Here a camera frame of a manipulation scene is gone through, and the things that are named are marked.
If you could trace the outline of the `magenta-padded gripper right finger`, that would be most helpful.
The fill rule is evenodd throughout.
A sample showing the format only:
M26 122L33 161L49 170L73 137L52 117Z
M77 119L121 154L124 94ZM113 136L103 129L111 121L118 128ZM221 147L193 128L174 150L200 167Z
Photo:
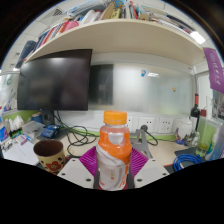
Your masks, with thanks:
M129 189L141 188L169 175L169 172L154 158L132 149L127 177Z

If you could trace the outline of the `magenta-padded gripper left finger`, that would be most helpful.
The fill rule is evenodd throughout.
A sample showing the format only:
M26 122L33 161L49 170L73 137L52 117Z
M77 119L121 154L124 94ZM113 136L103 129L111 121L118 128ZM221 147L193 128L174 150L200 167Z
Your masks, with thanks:
M58 176L78 186L96 189L99 181L96 148L92 147L80 158L71 158Z

